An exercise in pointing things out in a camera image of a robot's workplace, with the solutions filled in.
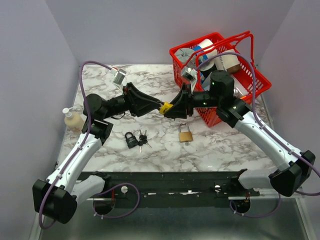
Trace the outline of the yellow black padlock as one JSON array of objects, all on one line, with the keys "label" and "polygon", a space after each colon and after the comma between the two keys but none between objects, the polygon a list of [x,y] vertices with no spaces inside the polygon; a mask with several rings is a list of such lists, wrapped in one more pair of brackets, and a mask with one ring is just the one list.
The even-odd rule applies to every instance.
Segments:
[{"label": "yellow black padlock", "polygon": [[164,115],[172,107],[173,107],[173,104],[169,102],[164,102],[164,104],[159,109],[159,113]]}]

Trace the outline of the brass padlock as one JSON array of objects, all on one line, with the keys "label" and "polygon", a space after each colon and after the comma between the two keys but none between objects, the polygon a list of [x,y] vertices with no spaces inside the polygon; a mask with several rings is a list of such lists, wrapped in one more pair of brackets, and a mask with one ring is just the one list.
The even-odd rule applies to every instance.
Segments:
[{"label": "brass padlock", "polygon": [[187,123],[181,123],[178,127],[179,131],[179,141],[181,143],[187,143],[187,142],[192,142],[193,141],[193,135],[192,132],[190,131],[189,125]]}]

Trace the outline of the black key bunch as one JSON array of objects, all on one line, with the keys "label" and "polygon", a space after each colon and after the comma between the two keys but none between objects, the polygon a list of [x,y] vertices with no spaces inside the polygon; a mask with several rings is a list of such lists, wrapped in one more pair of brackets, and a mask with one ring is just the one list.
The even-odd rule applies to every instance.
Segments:
[{"label": "black key bunch", "polygon": [[144,133],[142,133],[142,131],[140,130],[139,141],[138,141],[140,154],[142,153],[143,145],[147,145],[149,148],[152,148],[152,146],[148,143],[147,130],[145,130]]}]

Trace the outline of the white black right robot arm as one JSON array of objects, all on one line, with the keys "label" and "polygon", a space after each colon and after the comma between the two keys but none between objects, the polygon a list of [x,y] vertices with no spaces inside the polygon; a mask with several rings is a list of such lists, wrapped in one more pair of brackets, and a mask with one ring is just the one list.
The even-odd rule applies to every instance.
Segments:
[{"label": "white black right robot arm", "polygon": [[292,196],[310,176],[315,155],[284,141],[253,112],[251,105],[234,96],[234,79],[227,71],[213,71],[209,78],[210,87],[206,91],[191,92],[191,87],[184,84],[164,116],[185,119],[193,115],[195,108],[216,108],[223,122],[246,135],[275,165],[275,168],[243,170],[238,179],[230,183],[230,191],[241,196],[248,189],[266,188]]}]

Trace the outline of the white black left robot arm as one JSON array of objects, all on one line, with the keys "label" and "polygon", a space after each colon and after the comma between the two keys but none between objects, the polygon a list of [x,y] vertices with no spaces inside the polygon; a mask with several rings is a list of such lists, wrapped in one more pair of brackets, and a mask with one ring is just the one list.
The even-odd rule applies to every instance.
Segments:
[{"label": "white black left robot arm", "polygon": [[164,105],[159,99],[139,91],[131,82],[122,91],[122,95],[109,100],[93,93],[84,95],[86,121],[75,146],[51,175],[45,180],[38,179],[32,186],[34,209],[42,229],[46,229],[43,217],[66,224],[82,202],[93,196],[107,197],[114,190],[110,178],[102,173],[94,173],[77,183],[84,167],[111,134],[113,124],[106,119],[126,111],[141,117]]}]

